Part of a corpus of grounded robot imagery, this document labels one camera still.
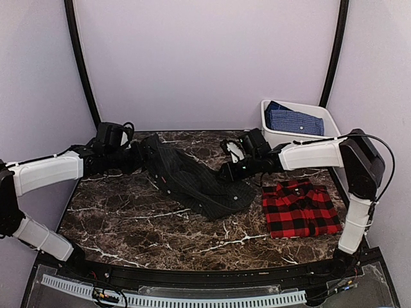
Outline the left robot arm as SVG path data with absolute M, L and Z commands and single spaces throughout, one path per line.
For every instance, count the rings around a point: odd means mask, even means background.
M 18 204 L 24 194 L 68 180 L 120 170 L 130 174 L 141 169 L 147 154 L 144 143 L 133 140 L 132 123 L 103 122 L 87 144 L 24 162 L 1 163 L 1 237 L 14 237 L 38 251 L 65 262 L 77 280 L 90 274 L 85 253 L 76 244 L 56 234 L 24 213 Z

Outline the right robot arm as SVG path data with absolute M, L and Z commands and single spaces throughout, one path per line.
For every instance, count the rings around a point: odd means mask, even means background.
M 292 141 L 271 147 L 259 129 L 239 138 L 241 150 L 234 143 L 223 141 L 221 147 L 232 159 L 218 170 L 226 182 L 246 179 L 258 173 L 280 173 L 310 167 L 339 167 L 345 171 L 349 206 L 342 236 L 338 242 L 341 253 L 328 264 L 333 278 L 342 278 L 353 267 L 348 255 L 357 252 L 363 236 L 372 224 L 379 202 L 385 162 L 374 147 L 374 137 L 361 129 L 347 135 L 316 141 Z

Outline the black pinstriped long sleeve shirt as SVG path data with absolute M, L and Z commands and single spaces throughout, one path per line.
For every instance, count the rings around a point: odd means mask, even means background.
M 255 190 L 243 181 L 224 182 L 217 172 L 182 150 L 160 141 L 157 134 L 141 142 L 147 169 L 157 187 L 171 199 L 214 221 L 251 205 Z

